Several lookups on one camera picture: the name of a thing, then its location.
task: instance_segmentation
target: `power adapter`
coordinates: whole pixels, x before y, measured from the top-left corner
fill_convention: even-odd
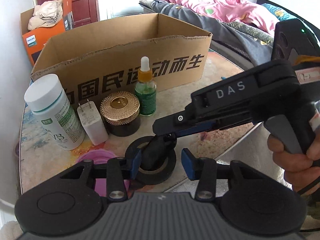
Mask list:
[[[104,127],[101,115],[93,101],[80,105],[77,109],[80,122],[94,145],[108,140],[109,136]]]

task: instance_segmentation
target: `human hand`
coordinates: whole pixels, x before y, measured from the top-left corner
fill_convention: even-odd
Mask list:
[[[284,180],[292,184],[294,191],[299,191],[320,176],[320,167],[311,167],[313,161],[320,159],[320,134],[309,147],[307,154],[290,154],[284,150],[284,145],[272,135],[268,138],[268,148],[273,152],[273,161],[284,169]],[[305,194],[314,193],[320,185],[317,184]]]

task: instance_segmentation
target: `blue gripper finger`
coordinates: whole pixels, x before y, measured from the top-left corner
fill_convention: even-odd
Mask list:
[[[182,163],[184,171],[186,172],[186,174],[190,180],[196,179],[194,165],[193,165],[194,161],[196,161],[196,158],[189,151],[189,149],[183,148],[181,151],[181,163]]]
[[[131,171],[130,171],[130,178],[131,179],[136,178],[140,165],[141,165],[141,149],[139,149],[136,156],[132,160],[132,167],[131,167]]]

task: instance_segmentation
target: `floor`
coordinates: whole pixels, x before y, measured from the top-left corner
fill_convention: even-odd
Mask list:
[[[240,160],[261,171],[269,177],[289,186],[283,180],[283,170],[272,161],[272,152],[267,147],[269,132],[259,125],[241,142],[229,149],[218,158],[219,163],[229,164],[231,160]],[[169,189],[170,192],[190,192],[194,197],[198,181],[184,180],[177,186]],[[216,196],[222,196],[228,190],[227,180],[217,181]]]

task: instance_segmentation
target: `open cardboard box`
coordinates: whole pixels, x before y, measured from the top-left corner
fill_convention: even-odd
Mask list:
[[[41,50],[50,37],[73,28],[72,0],[62,0],[62,10],[63,18],[55,26],[40,27],[32,31],[28,30],[28,23],[33,16],[34,8],[20,14],[23,44],[32,65],[35,64]]]
[[[157,90],[201,78],[212,34],[163,14],[118,17],[50,38],[33,70],[33,81],[58,75],[74,108],[97,106],[109,93],[133,91],[140,59],[149,57]]]

